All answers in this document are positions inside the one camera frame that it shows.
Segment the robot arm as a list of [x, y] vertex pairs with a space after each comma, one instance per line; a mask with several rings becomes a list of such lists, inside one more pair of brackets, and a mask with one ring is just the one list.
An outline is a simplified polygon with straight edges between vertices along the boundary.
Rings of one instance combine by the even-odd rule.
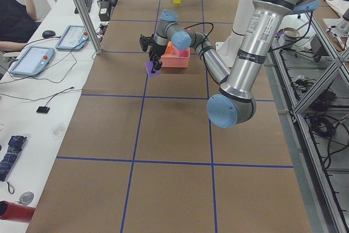
[[248, 0], [252, 5], [247, 13], [249, 22], [231, 66], [220, 57], [208, 41], [208, 36], [183, 28], [176, 12], [165, 9], [160, 15], [155, 33], [140, 36], [143, 51], [148, 51], [148, 70], [161, 68], [161, 56], [168, 43], [179, 50], [192, 48], [204, 62], [212, 79], [219, 85], [219, 93], [207, 102], [210, 121], [218, 127], [229, 128], [251, 119], [256, 111], [252, 86], [265, 62], [273, 39], [287, 15], [314, 11], [320, 0]]

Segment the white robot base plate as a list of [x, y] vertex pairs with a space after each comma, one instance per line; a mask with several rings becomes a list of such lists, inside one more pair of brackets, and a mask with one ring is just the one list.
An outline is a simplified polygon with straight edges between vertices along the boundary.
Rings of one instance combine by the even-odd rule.
[[219, 41], [215, 43], [216, 51], [220, 55], [221, 58], [230, 58], [230, 42], [229, 41]]

